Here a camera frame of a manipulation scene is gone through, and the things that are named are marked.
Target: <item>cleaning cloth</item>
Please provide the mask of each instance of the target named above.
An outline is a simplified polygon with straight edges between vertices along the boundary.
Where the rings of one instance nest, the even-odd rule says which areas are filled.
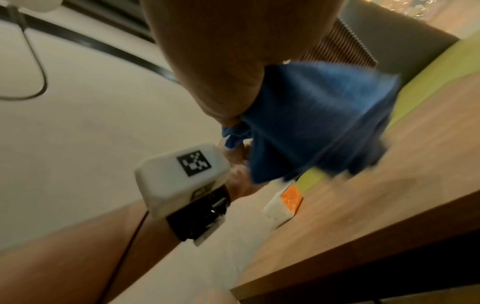
[[[374,166],[398,94],[398,76],[323,62],[269,66],[241,123],[223,128],[225,146],[253,138],[253,181],[293,179],[311,167],[355,175]]]

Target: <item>striped textile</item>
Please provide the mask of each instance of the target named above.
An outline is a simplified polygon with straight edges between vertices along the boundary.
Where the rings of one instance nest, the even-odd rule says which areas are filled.
[[[329,34],[307,51],[300,61],[326,61],[374,68],[377,61],[353,31],[337,19]]]

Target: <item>black strip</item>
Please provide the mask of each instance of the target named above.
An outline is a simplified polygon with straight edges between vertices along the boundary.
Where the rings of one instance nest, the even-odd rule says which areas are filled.
[[[98,298],[98,301],[97,301],[97,304],[102,304],[103,301],[105,300],[105,297],[107,296],[107,293],[108,291],[110,290],[110,288],[112,287],[112,284],[114,283],[115,279],[117,278],[117,275],[120,271],[120,268],[122,267],[125,259],[127,258],[127,255],[129,254],[129,251],[130,251],[130,248],[132,247],[138,233],[140,232],[140,229],[142,228],[145,220],[147,219],[147,216],[148,216],[149,212],[145,212],[145,215],[143,216],[143,218],[141,219],[140,223],[138,224],[137,228],[135,229],[135,232],[133,233],[133,235],[131,236],[131,239],[130,241],[128,242],[128,245],[126,246],[125,248],[125,251],[123,252],[123,254],[121,255],[120,257],[120,260],[118,260],[118,263],[115,267],[115,270],[113,271],[113,273],[111,274],[110,276],[110,279],[108,279],[108,282],[105,286],[105,289],[102,291],[101,293],[101,296]]]
[[[240,302],[381,303],[378,299],[478,284],[479,241],[480,230]]]
[[[145,59],[137,57],[121,49],[118,49],[116,47],[113,47],[111,45],[98,41],[96,39],[90,38],[88,36],[79,34],[77,32],[71,31],[69,29],[63,28],[61,26],[52,24],[45,20],[41,20],[29,15],[25,15],[25,19],[28,24],[28,27],[31,29],[74,42],[76,44],[79,44],[81,46],[84,46],[90,49],[94,49],[94,50],[115,56],[117,58],[133,63],[147,70],[150,70],[154,73],[157,73],[158,75],[165,77],[168,80],[171,80],[175,83],[179,83],[177,78],[171,71],[164,69],[162,67],[159,67]],[[12,22],[9,16],[9,12],[5,7],[0,7],[0,20],[10,22],[10,23]]]

